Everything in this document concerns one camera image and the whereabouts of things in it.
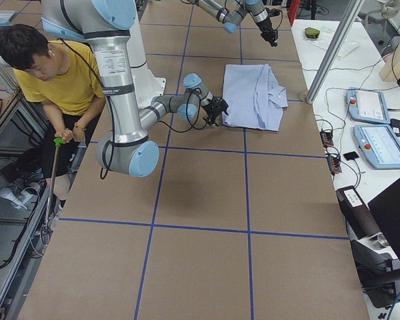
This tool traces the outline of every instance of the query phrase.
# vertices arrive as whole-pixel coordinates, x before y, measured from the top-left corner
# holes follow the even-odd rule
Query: red object
[[[289,22],[291,24],[291,26],[293,25],[293,20],[295,20],[296,18],[296,13],[298,12],[298,8],[299,8],[299,3],[301,2],[301,0],[292,0],[291,2],[291,6],[289,8]]]

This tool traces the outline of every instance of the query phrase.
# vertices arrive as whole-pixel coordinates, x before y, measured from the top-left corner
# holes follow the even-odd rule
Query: man's hand
[[[84,142],[86,139],[85,130],[82,130],[82,128],[80,127],[74,126],[73,139],[76,142]]]
[[[55,133],[55,137],[56,138],[61,137],[64,143],[68,143],[68,142],[70,142],[70,140],[72,138],[74,138],[73,132],[70,129],[64,129],[61,131],[57,131]]]

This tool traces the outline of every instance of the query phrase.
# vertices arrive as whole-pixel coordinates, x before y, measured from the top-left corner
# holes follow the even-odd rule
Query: gray robot arm
[[[272,47],[277,46],[277,39],[279,37],[278,31],[273,29],[270,16],[278,15],[279,10],[268,10],[262,0],[240,0],[237,2],[237,7],[233,12],[230,12],[226,7],[214,2],[214,0],[187,0],[189,3],[196,5],[216,18],[223,24],[224,29],[228,33],[234,31],[240,26],[242,20],[249,13],[259,30],[261,36],[269,42]]]
[[[127,52],[129,29],[137,16],[133,0],[43,0],[42,6],[45,31],[88,42],[93,49],[113,124],[97,145],[97,160],[106,172],[149,175],[157,166],[159,148],[149,141],[147,130],[166,113],[178,113],[189,121],[201,105],[212,125],[226,112],[226,102],[214,97],[194,74],[184,80],[184,96],[158,97],[139,112]]]

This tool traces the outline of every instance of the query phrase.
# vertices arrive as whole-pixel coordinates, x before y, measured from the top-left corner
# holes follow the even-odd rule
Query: light blue towel
[[[286,88],[279,86],[269,65],[227,65],[223,98],[224,125],[278,131],[287,107]]]

